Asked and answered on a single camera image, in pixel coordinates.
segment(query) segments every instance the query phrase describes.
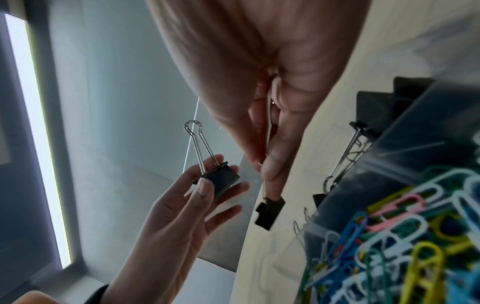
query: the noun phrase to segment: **pink paper clip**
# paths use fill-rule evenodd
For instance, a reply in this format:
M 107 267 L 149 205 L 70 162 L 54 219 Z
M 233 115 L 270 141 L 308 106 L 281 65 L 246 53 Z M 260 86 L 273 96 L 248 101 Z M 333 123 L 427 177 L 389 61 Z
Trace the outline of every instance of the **pink paper clip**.
M 412 206 L 411 209 L 408 209 L 406 212 L 399 214 L 391 219 L 386 219 L 383 217 L 384 214 L 398 210 L 399 205 L 402 203 L 405 203 L 410 200 L 416 200 L 418 203 L 416 203 L 414 206 Z M 386 228 L 391 227 L 395 223 L 398 223 L 399 221 L 403 220 L 405 217 L 410 216 L 411 214 L 417 214 L 425 210 L 427 207 L 427 203 L 425 202 L 424 198 L 421 197 L 418 194 L 407 194 L 405 196 L 402 196 L 401 198 L 389 203 L 388 205 L 385 205 L 382 209 L 379 211 L 372 213 L 370 215 L 370 218 L 374 217 L 380 217 L 383 222 L 380 224 L 372 225 L 372 226 L 367 226 L 365 229 L 368 232 L 379 232 L 382 231 Z

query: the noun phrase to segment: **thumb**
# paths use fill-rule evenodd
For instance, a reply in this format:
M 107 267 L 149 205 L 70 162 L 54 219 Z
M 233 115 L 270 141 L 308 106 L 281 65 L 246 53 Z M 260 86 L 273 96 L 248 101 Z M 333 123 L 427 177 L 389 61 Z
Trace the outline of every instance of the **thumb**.
M 196 189 L 190 196 L 183 210 L 173 221 L 179 236 L 190 235 L 195 227 L 205 218 L 206 211 L 214 200 L 214 185 L 206 178 L 200 178 Z

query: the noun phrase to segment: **gray floor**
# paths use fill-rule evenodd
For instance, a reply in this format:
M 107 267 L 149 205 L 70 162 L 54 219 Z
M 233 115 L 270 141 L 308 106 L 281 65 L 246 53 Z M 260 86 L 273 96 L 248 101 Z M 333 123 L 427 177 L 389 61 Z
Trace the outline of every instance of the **gray floor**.
M 109 282 L 127 257 L 152 205 L 172 181 L 106 156 L 90 131 L 88 62 L 81 0 L 51 0 L 49 27 L 78 214 L 81 252 L 90 274 Z M 236 271 L 260 176 L 240 164 L 248 194 L 243 213 L 211 236 L 200 257 Z

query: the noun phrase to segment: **skin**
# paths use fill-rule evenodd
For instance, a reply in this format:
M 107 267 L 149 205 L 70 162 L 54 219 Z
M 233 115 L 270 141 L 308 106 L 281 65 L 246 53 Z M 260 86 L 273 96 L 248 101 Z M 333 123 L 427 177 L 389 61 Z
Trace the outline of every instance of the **skin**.
M 215 156 L 222 163 L 222 155 Z M 204 161 L 214 169 L 212 159 Z M 238 173 L 238 166 L 231 166 Z M 185 197 L 201 176 L 198 165 L 190 167 L 152 209 L 122 269 L 105 291 L 101 304 L 171 303 L 182 288 L 206 238 L 241 211 L 233 206 L 206 218 L 222 203 L 250 188 L 248 182 L 232 186 L 214 200 L 214 186 L 204 178 Z
M 268 198 L 279 199 L 304 131 L 342 75 L 370 2 L 147 4 L 192 90 L 261 171 Z M 267 147 L 270 98 L 274 128 Z

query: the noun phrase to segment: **pile of paper clips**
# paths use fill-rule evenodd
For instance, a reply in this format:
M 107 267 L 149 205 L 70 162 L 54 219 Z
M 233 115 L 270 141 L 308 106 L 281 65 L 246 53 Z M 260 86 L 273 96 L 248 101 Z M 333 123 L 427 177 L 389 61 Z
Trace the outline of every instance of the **pile of paper clips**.
M 480 175 L 431 167 L 424 182 L 324 236 L 296 303 L 480 303 Z

